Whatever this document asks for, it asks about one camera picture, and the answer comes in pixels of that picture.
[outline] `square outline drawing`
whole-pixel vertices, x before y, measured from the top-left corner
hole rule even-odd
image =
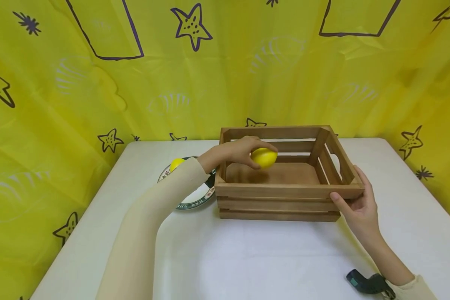
[[[130,12],[128,11],[127,3],[125,2],[125,0],[122,0],[123,7],[125,9],[125,13],[127,13],[128,22],[130,23],[130,28],[132,29],[133,36],[135,37],[135,41],[137,43],[138,50],[140,51],[140,55],[137,55],[137,56],[108,57],[108,56],[100,56],[100,55],[98,55],[96,53],[95,49],[93,48],[92,42],[90,41],[88,35],[86,34],[85,30],[82,28],[82,24],[80,24],[80,20],[78,19],[77,14],[73,10],[73,6],[72,6],[70,0],[65,0],[65,1],[67,1],[68,7],[70,8],[70,10],[72,12],[72,15],[75,18],[75,21],[77,22],[78,26],[80,27],[80,30],[82,31],[83,36],[87,40],[88,44],[90,45],[90,48],[92,49],[92,51],[93,51],[93,53],[95,54],[96,57],[98,57],[101,60],[133,60],[133,59],[138,59],[138,58],[144,56],[143,50],[142,50],[142,45],[140,44],[140,39],[138,38],[137,30],[136,30],[135,25],[133,23],[132,17],[130,16]]]
[[[345,37],[347,35],[352,35],[354,37],[379,37],[382,32],[384,31],[385,27],[387,26],[387,23],[390,21],[390,19],[393,16],[393,13],[395,13],[395,10],[398,7],[398,4],[400,4],[401,0],[395,0],[395,3],[393,3],[392,8],[390,9],[388,15],[385,17],[385,20],[382,23],[382,26],[380,27],[379,31],[374,33],[362,33],[362,32],[323,32],[323,27],[325,26],[325,20],[327,18],[328,13],[330,12],[330,6],[332,6],[332,0],[328,0],[327,9],[325,10],[325,15],[323,16],[322,26],[320,27],[320,31],[318,32],[318,35],[322,37]]]

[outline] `yellow backdrop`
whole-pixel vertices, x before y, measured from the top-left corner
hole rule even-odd
[[[0,1],[0,299],[127,143],[266,124],[384,137],[450,213],[450,0]]]

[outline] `sleeve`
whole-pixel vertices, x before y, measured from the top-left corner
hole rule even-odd
[[[417,275],[414,280],[400,287],[387,280],[387,284],[395,291],[396,300],[437,300],[424,279]]]
[[[133,203],[115,238],[96,300],[152,300],[158,228],[207,179],[191,157]]]

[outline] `yellow lemon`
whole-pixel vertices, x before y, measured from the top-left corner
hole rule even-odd
[[[252,152],[250,157],[254,162],[259,164],[262,169],[266,169],[275,163],[277,155],[278,153],[267,148],[258,148],[256,151]]]
[[[170,171],[172,172],[172,171],[174,171],[177,167],[178,167],[178,165],[180,165],[181,163],[183,163],[185,160],[183,159],[183,158],[177,158],[177,159],[174,159],[173,161],[172,161],[172,163],[170,164]]]

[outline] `person's left hand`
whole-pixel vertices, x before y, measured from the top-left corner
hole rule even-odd
[[[226,160],[234,163],[248,165],[248,167],[255,170],[259,170],[260,165],[251,159],[250,153],[258,148],[267,148],[273,152],[278,152],[278,149],[273,145],[267,142],[263,142],[256,136],[244,136],[239,140],[228,143],[226,142],[221,146],[223,146],[226,153]]]

